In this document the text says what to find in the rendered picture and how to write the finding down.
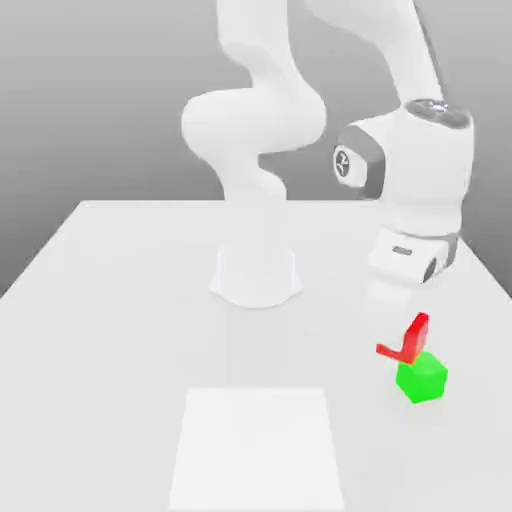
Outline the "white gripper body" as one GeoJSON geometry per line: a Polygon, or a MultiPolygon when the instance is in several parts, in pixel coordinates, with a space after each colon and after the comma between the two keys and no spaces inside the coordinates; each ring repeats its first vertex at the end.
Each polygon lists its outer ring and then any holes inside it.
{"type": "Polygon", "coordinates": [[[412,297],[410,288],[380,279],[367,283],[366,312],[369,315],[403,314],[412,297]]]}

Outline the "small green cube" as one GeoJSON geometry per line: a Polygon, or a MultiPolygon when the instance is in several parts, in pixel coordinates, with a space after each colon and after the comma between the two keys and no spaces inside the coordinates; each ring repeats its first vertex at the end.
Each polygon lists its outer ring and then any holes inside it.
{"type": "Polygon", "coordinates": [[[413,403],[423,403],[443,396],[447,367],[432,353],[421,352],[413,364],[400,362],[396,384],[413,403]]]}

